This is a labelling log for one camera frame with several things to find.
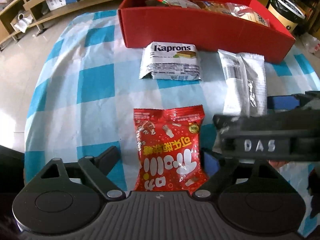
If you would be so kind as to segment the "white Kaprons wafer pack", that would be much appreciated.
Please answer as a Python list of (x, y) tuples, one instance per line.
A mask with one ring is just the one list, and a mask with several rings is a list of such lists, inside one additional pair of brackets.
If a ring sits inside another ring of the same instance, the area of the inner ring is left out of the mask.
[(198, 51), (193, 44), (151, 42), (144, 48), (139, 78), (173, 81), (201, 79)]

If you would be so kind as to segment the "yellow trash bin black liner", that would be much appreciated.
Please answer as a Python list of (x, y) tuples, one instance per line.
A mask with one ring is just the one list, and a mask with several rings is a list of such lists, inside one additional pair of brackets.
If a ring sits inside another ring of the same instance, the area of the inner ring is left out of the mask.
[(295, 27), (303, 23), (305, 14), (290, 0), (270, 0), (268, 11), (292, 33)]

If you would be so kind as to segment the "steamed cake pack in box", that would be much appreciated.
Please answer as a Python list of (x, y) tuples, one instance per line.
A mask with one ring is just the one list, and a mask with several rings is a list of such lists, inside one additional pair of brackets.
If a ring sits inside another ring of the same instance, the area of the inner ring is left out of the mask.
[(264, 19), (261, 15), (255, 12), (252, 8), (235, 3), (226, 3), (228, 9), (232, 13), (233, 16), (242, 18), (244, 20), (248, 20), (251, 22), (258, 23), (260, 25), (264, 25), (266, 27), (270, 27), (269, 20)]

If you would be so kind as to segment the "red Trolli gummy bag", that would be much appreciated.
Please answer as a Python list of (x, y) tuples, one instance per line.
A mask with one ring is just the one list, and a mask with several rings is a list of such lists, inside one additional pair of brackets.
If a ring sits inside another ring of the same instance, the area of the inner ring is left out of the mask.
[(201, 167), (201, 105), (133, 111), (140, 162), (136, 191), (188, 191), (208, 177)]

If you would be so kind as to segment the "white plastic bag on floor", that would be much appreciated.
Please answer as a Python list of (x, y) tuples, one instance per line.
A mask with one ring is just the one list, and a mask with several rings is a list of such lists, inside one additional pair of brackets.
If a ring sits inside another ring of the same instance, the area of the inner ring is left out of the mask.
[(304, 48), (311, 54), (319, 57), (319, 40), (308, 33), (300, 36)]

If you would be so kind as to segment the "silver white snack pouch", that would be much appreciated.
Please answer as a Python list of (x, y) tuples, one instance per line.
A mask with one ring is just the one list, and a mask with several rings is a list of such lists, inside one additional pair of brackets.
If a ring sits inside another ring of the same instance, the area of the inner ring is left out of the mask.
[(265, 58), (219, 49), (227, 85), (223, 114), (261, 116), (267, 113)]

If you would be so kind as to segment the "orange snack bag in box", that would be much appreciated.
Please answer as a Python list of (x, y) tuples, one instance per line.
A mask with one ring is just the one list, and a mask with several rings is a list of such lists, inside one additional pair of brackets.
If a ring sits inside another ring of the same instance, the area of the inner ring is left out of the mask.
[(203, 10), (217, 12), (221, 14), (232, 15), (226, 3), (212, 2), (212, 1), (195, 1), (195, 3)]

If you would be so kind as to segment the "red cardboard box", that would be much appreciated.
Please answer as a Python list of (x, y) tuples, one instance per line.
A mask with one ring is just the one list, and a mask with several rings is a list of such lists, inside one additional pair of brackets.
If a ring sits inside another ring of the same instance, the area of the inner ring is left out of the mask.
[(279, 64), (295, 38), (257, 0), (197, 0), (246, 5), (269, 21), (265, 27), (231, 15), (182, 7), (148, 7), (147, 0), (123, 0), (118, 16), (127, 48), (143, 48), (153, 41), (188, 43), (198, 50), (223, 49), (264, 55)]

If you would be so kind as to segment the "blue white checkered tablecloth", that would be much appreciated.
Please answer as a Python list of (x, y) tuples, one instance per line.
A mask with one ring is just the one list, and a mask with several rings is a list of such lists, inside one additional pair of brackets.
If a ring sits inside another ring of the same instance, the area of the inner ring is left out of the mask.
[(116, 146), (121, 159), (110, 174), (125, 191), (138, 174), (135, 108), (202, 105), (201, 145), (211, 147), (211, 120), (221, 113), (226, 82), (216, 52), (200, 52), (201, 80), (140, 79), (141, 49), (125, 47), (115, 10), (76, 17), (46, 60), (25, 125), (25, 178), (52, 158), (67, 163)]

